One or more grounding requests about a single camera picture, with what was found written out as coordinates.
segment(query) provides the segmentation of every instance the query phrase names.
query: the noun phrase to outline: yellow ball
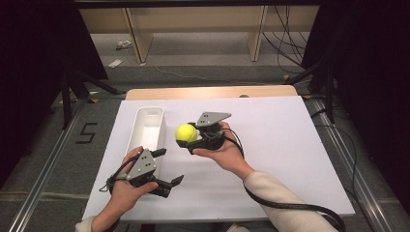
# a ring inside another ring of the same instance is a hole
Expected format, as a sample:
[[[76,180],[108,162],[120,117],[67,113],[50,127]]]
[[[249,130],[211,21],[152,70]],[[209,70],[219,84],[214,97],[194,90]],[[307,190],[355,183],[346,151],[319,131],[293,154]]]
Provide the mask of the yellow ball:
[[[196,140],[198,132],[196,128],[191,124],[184,124],[177,128],[175,131],[175,139],[186,142],[193,142]]]

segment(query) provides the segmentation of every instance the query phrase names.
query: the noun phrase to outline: plastic tray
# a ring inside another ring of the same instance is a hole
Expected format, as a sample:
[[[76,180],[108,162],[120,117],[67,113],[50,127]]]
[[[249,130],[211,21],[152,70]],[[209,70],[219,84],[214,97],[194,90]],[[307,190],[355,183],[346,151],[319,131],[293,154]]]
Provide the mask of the plastic tray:
[[[161,107],[142,107],[135,115],[127,153],[143,146],[151,151],[163,148],[165,140],[165,119]],[[154,175],[159,178],[162,157],[155,158],[157,169]]]

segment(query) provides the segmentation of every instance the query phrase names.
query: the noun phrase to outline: wrist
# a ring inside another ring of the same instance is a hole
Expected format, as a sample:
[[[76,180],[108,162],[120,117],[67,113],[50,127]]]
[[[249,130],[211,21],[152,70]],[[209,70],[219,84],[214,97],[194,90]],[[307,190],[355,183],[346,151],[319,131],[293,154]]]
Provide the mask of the wrist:
[[[93,232],[105,231],[116,223],[120,219],[121,213],[115,208],[109,206],[109,203],[105,208],[93,219],[91,227]]]
[[[247,163],[246,165],[241,166],[239,169],[234,170],[233,173],[238,176],[242,181],[244,181],[247,176],[254,172],[254,169],[250,167]]]

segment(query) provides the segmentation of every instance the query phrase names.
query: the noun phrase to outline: person's right hand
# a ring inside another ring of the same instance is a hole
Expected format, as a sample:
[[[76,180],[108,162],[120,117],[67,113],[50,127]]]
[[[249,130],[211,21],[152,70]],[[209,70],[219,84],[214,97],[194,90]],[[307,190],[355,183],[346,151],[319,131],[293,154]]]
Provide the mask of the person's right hand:
[[[229,130],[230,127],[227,123],[220,122],[220,126],[224,130],[224,136],[236,141],[236,138]],[[200,157],[214,160],[221,168],[231,171],[242,180],[245,180],[247,176],[254,171],[244,160],[238,147],[228,140],[225,140],[223,145],[216,151],[196,148],[193,149],[192,152]]]

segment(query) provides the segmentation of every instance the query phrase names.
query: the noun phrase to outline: white table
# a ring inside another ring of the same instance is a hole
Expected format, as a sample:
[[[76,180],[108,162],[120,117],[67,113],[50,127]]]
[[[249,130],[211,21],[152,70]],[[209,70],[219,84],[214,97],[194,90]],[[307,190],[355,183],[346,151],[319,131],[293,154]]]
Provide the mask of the white table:
[[[175,129],[196,122],[203,111],[232,113],[225,121],[240,136],[246,159],[255,169],[275,175],[309,204],[343,216],[354,214],[302,99],[270,97],[123,101],[84,218],[96,215],[108,201],[109,193],[99,189],[121,164],[135,113],[144,106],[160,106],[165,111],[167,153],[159,178],[168,182],[180,175],[185,178],[168,198],[143,196],[122,220],[159,223],[266,218],[236,176],[212,160],[191,156],[176,144]]]

